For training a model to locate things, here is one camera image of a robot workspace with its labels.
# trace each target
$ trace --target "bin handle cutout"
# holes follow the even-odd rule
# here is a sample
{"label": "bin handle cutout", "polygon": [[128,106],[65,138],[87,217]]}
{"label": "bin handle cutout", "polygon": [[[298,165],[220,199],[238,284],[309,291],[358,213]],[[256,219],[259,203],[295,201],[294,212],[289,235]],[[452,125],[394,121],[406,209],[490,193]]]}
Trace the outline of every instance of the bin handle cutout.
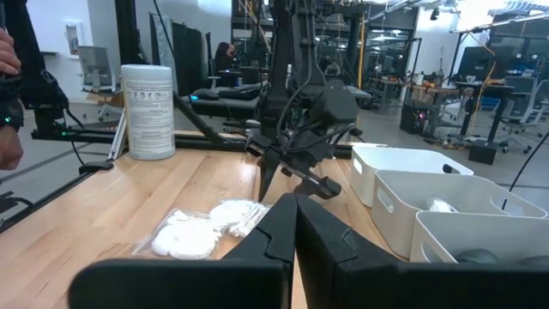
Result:
{"label": "bin handle cutout", "polygon": [[457,169],[457,168],[453,168],[451,165],[449,164],[444,164],[443,165],[443,172],[444,173],[455,173],[455,174],[461,174],[461,172]]}
{"label": "bin handle cutout", "polygon": [[353,159],[353,166],[354,166],[354,169],[357,170],[357,172],[359,172],[360,175],[362,175],[362,164],[360,164],[358,160]]}
{"label": "bin handle cutout", "polygon": [[444,261],[435,253],[432,246],[426,242],[421,242],[421,253],[429,263],[444,263]]}
{"label": "bin handle cutout", "polygon": [[377,198],[379,198],[379,201],[381,201],[381,204],[385,206],[385,208],[392,213],[393,210],[395,210],[395,206],[393,206],[393,200],[389,197],[387,192],[385,192],[384,189],[377,188]]}

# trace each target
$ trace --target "black robotic arm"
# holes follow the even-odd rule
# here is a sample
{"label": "black robotic arm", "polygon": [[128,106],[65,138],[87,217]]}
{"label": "black robotic arm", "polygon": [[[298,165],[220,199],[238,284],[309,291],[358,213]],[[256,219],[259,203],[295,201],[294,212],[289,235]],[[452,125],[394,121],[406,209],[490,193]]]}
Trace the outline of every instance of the black robotic arm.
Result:
{"label": "black robotic arm", "polygon": [[[310,169],[334,156],[337,142],[355,128],[358,107],[342,81],[326,82],[318,68],[315,1],[271,0],[270,9],[275,21],[271,74],[256,110],[261,129],[247,142],[247,150],[261,156],[259,200],[279,165],[286,176],[296,174],[303,180],[294,192],[335,197],[341,186]],[[293,75],[286,87],[289,63]],[[298,119],[290,114],[298,114]]]}

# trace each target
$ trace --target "finger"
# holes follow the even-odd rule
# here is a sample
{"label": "finger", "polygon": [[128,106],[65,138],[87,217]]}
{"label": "finger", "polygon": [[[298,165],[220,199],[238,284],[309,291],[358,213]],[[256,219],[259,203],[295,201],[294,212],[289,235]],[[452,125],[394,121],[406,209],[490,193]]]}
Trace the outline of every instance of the finger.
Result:
{"label": "finger", "polygon": [[14,45],[14,39],[4,29],[0,29],[0,40],[8,43],[10,46]]}
{"label": "finger", "polygon": [[7,51],[0,51],[0,62],[4,62],[14,69],[21,67],[21,61],[19,61],[17,56],[14,53]]}
{"label": "finger", "polygon": [[19,166],[20,159],[12,160],[10,163],[8,163],[8,171],[13,171]]}
{"label": "finger", "polygon": [[15,55],[14,47],[6,41],[0,40],[0,51],[5,51],[12,55]]}
{"label": "finger", "polygon": [[16,76],[17,74],[19,74],[19,70],[9,64],[3,63],[0,60],[0,73],[5,73],[10,76]]}

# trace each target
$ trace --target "white wall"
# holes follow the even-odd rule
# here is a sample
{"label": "white wall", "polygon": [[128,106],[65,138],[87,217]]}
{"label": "white wall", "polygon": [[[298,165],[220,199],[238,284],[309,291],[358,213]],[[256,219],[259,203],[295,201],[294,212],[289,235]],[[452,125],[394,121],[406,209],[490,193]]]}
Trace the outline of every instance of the white wall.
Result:
{"label": "white wall", "polygon": [[65,20],[82,23],[82,42],[94,43],[87,0],[28,0],[28,13],[41,51],[57,52],[55,57],[45,57],[47,69],[57,78],[69,100],[86,98],[81,91],[81,66],[78,59],[69,58],[69,45],[65,39]]}
{"label": "white wall", "polygon": [[[440,58],[443,60],[444,76],[448,76],[454,58],[458,34],[450,33],[455,29],[457,16],[450,13],[440,13],[438,20],[431,21],[430,11],[419,10],[418,23],[414,38],[421,38],[418,63],[415,73],[425,72],[427,75],[438,72],[441,68]],[[412,70],[418,43],[414,43],[410,52],[407,70]]]}
{"label": "white wall", "polygon": [[120,48],[118,46],[117,16],[112,0],[87,0],[94,46],[106,47],[109,64],[119,80]]}
{"label": "white wall", "polygon": [[[174,22],[185,23],[204,34],[211,32],[214,51],[221,41],[228,42],[231,39],[231,0],[158,0],[158,4],[161,13],[168,15]],[[64,20],[81,21],[81,45],[106,47],[109,61],[119,75],[120,54],[114,1],[28,0],[27,7],[40,50],[58,52],[55,57],[45,58],[46,67],[57,78],[71,102],[85,102],[87,93],[81,90],[81,66],[78,59],[69,58]],[[149,12],[155,13],[153,0],[136,0],[137,27],[140,29],[143,48],[151,57]]]}

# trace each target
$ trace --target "white cotton pad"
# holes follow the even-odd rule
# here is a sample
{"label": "white cotton pad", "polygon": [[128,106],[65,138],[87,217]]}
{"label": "white cotton pad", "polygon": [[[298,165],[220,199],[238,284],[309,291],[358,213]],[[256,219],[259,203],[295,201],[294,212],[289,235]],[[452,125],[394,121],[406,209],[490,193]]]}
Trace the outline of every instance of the white cotton pad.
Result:
{"label": "white cotton pad", "polygon": [[151,247],[153,247],[154,253],[164,257],[168,255],[173,243],[176,241],[177,238],[173,232],[173,226],[167,226],[158,232],[158,235],[154,238]]}
{"label": "white cotton pad", "polygon": [[173,227],[170,232],[176,240],[169,251],[173,258],[203,259],[215,249],[219,234],[208,224],[178,224]]}
{"label": "white cotton pad", "polygon": [[228,199],[210,211],[209,215],[213,224],[220,230],[240,223],[257,206],[261,204],[242,199]]}

